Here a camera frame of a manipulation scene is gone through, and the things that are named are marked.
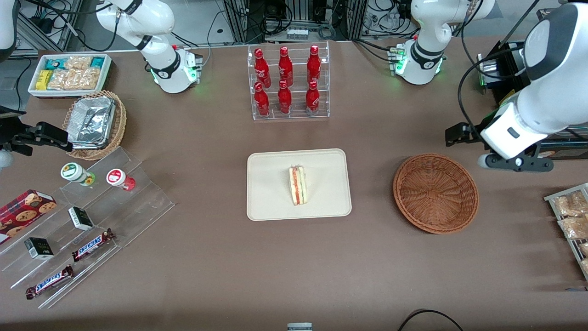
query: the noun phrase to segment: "coca-cola bottle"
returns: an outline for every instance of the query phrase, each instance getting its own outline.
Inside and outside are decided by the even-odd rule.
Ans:
[[[292,60],[288,55],[288,47],[280,47],[280,62],[278,63],[280,69],[280,79],[286,80],[288,86],[294,84],[294,72],[292,69]]]
[[[288,88],[287,80],[280,80],[278,99],[280,100],[280,111],[282,114],[290,114],[290,110],[292,109],[292,93]]]
[[[272,86],[272,79],[269,78],[269,66],[263,58],[263,51],[257,48],[253,53],[255,54],[255,75],[264,88],[269,88]]]
[[[310,84],[312,80],[319,80],[320,78],[320,58],[319,47],[317,45],[310,46],[310,56],[306,63],[307,76],[306,80]]]
[[[316,89],[317,86],[316,80],[311,80],[308,83],[308,91],[306,92],[306,113],[309,116],[316,115],[319,112],[319,98],[320,94],[319,91]]]
[[[259,116],[268,117],[269,116],[268,94],[263,90],[263,85],[260,82],[255,82],[253,87],[255,88],[255,94],[253,95],[253,98],[255,99],[255,106],[258,109]]]

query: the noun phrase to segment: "clear acrylic shelf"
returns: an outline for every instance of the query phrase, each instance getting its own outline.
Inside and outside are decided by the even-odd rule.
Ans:
[[[130,244],[157,219],[167,213],[173,202],[155,185],[140,168],[141,162],[122,147],[117,148],[88,170],[96,175],[89,187],[68,183],[54,193],[59,203],[49,216],[40,219],[35,227],[18,234],[18,238],[0,253],[2,277],[8,279],[12,289],[22,292],[72,265],[75,277],[58,283],[31,301],[39,308],[50,308],[111,256]],[[106,183],[106,174],[113,168],[123,169],[136,181],[131,191],[124,191]],[[77,206],[85,209],[94,223],[90,231],[74,227],[68,209]],[[107,241],[84,259],[74,262],[71,255],[87,242],[111,228],[116,237]],[[41,237],[49,241],[54,257],[43,261],[30,257],[24,240]]]
[[[320,63],[320,78],[318,81],[318,91],[320,93],[319,98],[319,110],[314,116],[308,116],[306,113],[306,92],[308,90],[308,82],[306,80],[306,61],[310,55],[310,46],[318,45]],[[255,90],[253,85],[257,81],[255,75],[255,57],[253,51],[257,48],[261,48],[263,51],[263,57],[269,65],[269,76],[272,79],[272,85],[265,89],[265,92],[269,97],[269,116],[261,117],[255,107],[255,99],[253,95]],[[316,117],[329,117],[330,116],[330,55],[329,55],[329,43],[328,42],[315,42],[315,43],[292,43],[288,44],[288,54],[292,59],[293,70],[294,70],[294,84],[290,87],[292,92],[292,110],[289,115],[284,115],[279,109],[278,100],[278,82],[280,81],[280,75],[278,71],[278,62],[280,61],[280,51],[276,45],[255,45],[249,46],[247,56],[247,68],[249,73],[249,92],[251,94],[251,109],[254,120],[289,120],[289,119],[301,119],[301,118],[316,118]]]

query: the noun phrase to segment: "round basket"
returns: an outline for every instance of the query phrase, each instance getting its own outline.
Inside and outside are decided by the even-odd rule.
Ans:
[[[459,163],[441,154],[406,160],[392,184],[402,214],[418,228],[436,234],[463,230],[479,206],[476,183]]]
[[[126,109],[125,105],[122,104],[121,99],[119,99],[116,94],[110,91],[100,91],[91,93],[88,95],[84,95],[82,98],[98,98],[98,97],[109,97],[114,99],[116,102],[115,108],[115,116],[112,120],[112,128],[110,137],[108,139],[108,145],[101,149],[101,150],[73,150],[68,153],[68,155],[73,156],[75,158],[81,158],[86,161],[96,161],[100,160],[104,156],[110,154],[114,149],[116,149],[122,141],[122,136],[125,134],[125,125],[126,125]],[[72,110],[74,109],[74,105],[69,108],[67,115],[65,116],[64,124],[61,126],[64,130],[68,127],[69,124],[69,117],[72,114]]]

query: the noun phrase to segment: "table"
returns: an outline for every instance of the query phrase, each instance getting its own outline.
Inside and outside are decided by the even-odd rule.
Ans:
[[[467,42],[477,54],[495,40]],[[476,165],[480,144],[446,148],[445,128],[463,121],[456,86],[469,65],[458,40],[425,86],[391,77],[385,62],[351,42],[330,47],[331,117],[296,123],[251,119],[246,47],[215,48],[202,83],[177,95],[153,83],[140,53],[110,53],[108,88],[128,112],[122,145],[177,206],[49,310],[0,279],[1,329],[285,330],[312,322],[315,330],[394,330],[430,308],[465,330],[585,330],[588,296],[564,292],[585,283],[542,197],[586,182],[586,163],[558,161],[544,174],[489,171]],[[478,122],[493,100],[476,81],[467,80],[463,97]],[[60,125],[71,103],[31,98],[25,122]],[[248,220],[247,157],[318,148],[347,154],[351,214]],[[480,210],[460,233],[424,233],[393,202],[397,167],[429,152],[463,164],[478,185]],[[51,147],[17,155],[0,176],[0,203],[27,188],[53,192],[72,160]],[[452,329],[420,315],[405,330],[434,325]]]

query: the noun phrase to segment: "snickers bar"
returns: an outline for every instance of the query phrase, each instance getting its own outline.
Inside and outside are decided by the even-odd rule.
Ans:
[[[65,267],[65,269],[61,270],[61,272],[58,272],[55,275],[45,279],[42,283],[39,283],[36,286],[32,286],[26,289],[26,299],[31,300],[37,295],[41,294],[46,289],[50,288],[51,286],[55,286],[57,283],[61,282],[64,279],[73,277],[74,270],[72,269],[72,266],[68,265]]]
[[[73,252],[73,261],[80,261],[83,257],[89,255],[98,247],[104,245],[108,240],[112,238],[114,238],[114,234],[112,233],[112,230],[108,228],[108,230],[104,231],[102,234],[100,234],[100,236],[94,238],[94,240],[82,246],[82,248],[80,248],[79,250]]]

